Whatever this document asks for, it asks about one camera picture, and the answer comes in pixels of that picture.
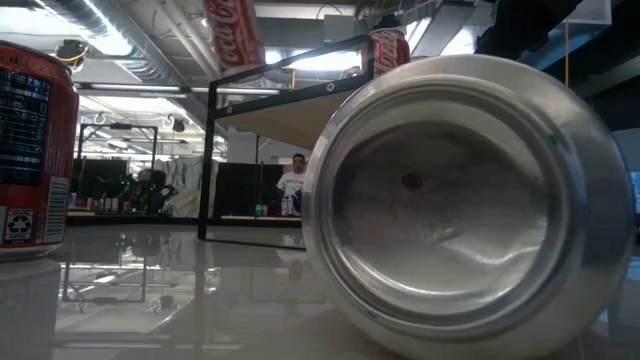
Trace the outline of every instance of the can rim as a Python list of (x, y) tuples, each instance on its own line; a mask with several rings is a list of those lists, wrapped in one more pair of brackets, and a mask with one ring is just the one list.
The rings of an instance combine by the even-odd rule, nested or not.
[(7, 46), (15, 47), (15, 48), (20, 49), (20, 50), (29, 51), (29, 52), (31, 52), (33, 54), (42, 56), (42, 57), (44, 57), (44, 58), (46, 58), (48, 60), (52, 60), (56, 64), (60, 65), (69, 74), (69, 76), (71, 76), (71, 74), (72, 74), (71, 68), (69, 68), (69, 66), (67, 66), (67, 64), (63, 63), (58, 58), (55, 58), (55, 57), (53, 57), (53, 56), (51, 56), (49, 54), (43, 53), (42, 51), (35, 50), (35, 49), (30, 48), (30, 47), (27, 47), (27, 46), (24, 46), (24, 45), (20, 45), (20, 44), (16, 44), (14, 42), (6, 41), (6, 40), (0, 40), (0, 45), (7, 45)]

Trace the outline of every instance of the exposed ductwork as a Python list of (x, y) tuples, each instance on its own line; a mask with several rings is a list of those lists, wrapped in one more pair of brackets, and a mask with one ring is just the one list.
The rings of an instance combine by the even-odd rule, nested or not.
[(119, 51), (130, 51), (121, 55), (116, 63), (144, 83), (184, 83), (184, 79), (160, 52), (149, 37), (138, 27), (127, 13), (113, 0), (35, 0), (53, 15), (78, 26), (84, 37), (98, 50), (107, 42), (118, 43)]

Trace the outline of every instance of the ceiling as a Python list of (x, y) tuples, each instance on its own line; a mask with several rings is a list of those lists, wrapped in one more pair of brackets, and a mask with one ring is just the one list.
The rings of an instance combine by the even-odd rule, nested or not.
[[(86, 6), (89, 12), (98, 15), (84, 19), (86, 13), (76, 15), (64, 8), (70, 3)], [(25, 0), (12, 1), (9, 6), (0, 7), (2, 39), (50, 54), (65, 39), (91, 45), (82, 68), (73, 74), (75, 82), (207, 87), (219, 76), (219, 66), (210, 46), (211, 31), (203, 21), (202, 0)], [(572, 36), (593, 37), (609, 26), (610, 6), (609, 0), (584, 0), (569, 17), (572, 23), (581, 25), (580, 32)], [(401, 29), (407, 33), (414, 57), (473, 53), (475, 38), (492, 24), (492, 8), (488, 2), (471, 0), (336, 0), (331, 4), (317, 0), (254, 0), (257, 28), (269, 63), (327, 42), (366, 33), (383, 15), (392, 13), (404, 24)], [(90, 28), (89, 20), (106, 23), (108, 26), (99, 29), (106, 33), (95, 36), (97, 30)], [(27, 26), (34, 23), (40, 26)], [(559, 28), (556, 35), (563, 37), (564, 33)], [(525, 54), (528, 56), (525, 60), (534, 66), (551, 63), (562, 56), (555, 51), (558, 46), (550, 41), (537, 52), (541, 55)], [(295, 68), (292, 73), (239, 85), (291, 87), (293, 77), (296, 88), (332, 81), (340, 78), (343, 70), (359, 65), (357, 50), (305, 60), (292, 65)], [(142, 72), (140, 68), (151, 71)], [(107, 124), (157, 126), (161, 141), (183, 140), (192, 154), (202, 152), (206, 93), (163, 96), (144, 91), (132, 94), (113, 89), (90, 92), (79, 88), (82, 95), (79, 120), (94, 123), (98, 118)], [(249, 98), (231, 94), (226, 101)], [(170, 124), (175, 119), (184, 120), (183, 133), (171, 130)], [(123, 135), (107, 128), (103, 130), (113, 139), (146, 137), (139, 131)], [(215, 156), (220, 161), (226, 156), (226, 132), (224, 127), (216, 129), (219, 136)], [(92, 145), (87, 145), (85, 150), (108, 152), (106, 141), (93, 136)], [(128, 150), (138, 156), (151, 149), (149, 143), (140, 143), (138, 147)], [(176, 151), (169, 147), (159, 150), (162, 155), (165, 150)]]

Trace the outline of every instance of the man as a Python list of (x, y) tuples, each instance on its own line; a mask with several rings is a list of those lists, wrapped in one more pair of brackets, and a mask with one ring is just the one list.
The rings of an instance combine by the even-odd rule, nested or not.
[(300, 216), (300, 200), (302, 199), (306, 159), (302, 154), (295, 154), (291, 160), (293, 162), (293, 171), (282, 175), (280, 181), (278, 181), (278, 189), (282, 191), (284, 198), (293, 199), (293, 215)]
[(138, 180), (132, 181), (129, 187), (118, 197), (120, 203), (129, 203), (130, 209), (146, 211), (149, 200), (149, 184), (151, 183), (151, 169), (142, 169), (138, 173)]

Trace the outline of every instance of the bottle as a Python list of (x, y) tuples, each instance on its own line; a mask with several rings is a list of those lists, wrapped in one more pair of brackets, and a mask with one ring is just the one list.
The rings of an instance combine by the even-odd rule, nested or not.
[(287, 215), (293, 215), (293, 197), (287, 198)]
[(280, 203), (280, 215), (287, 216), (287, 197), (282, 198), (282, 202)]
[(71, 193), (70, 194), (70, 198), (69, 198), (69, 207), (76, 207), (76, 199), (78, 197), (78, 194), (76, 193)]

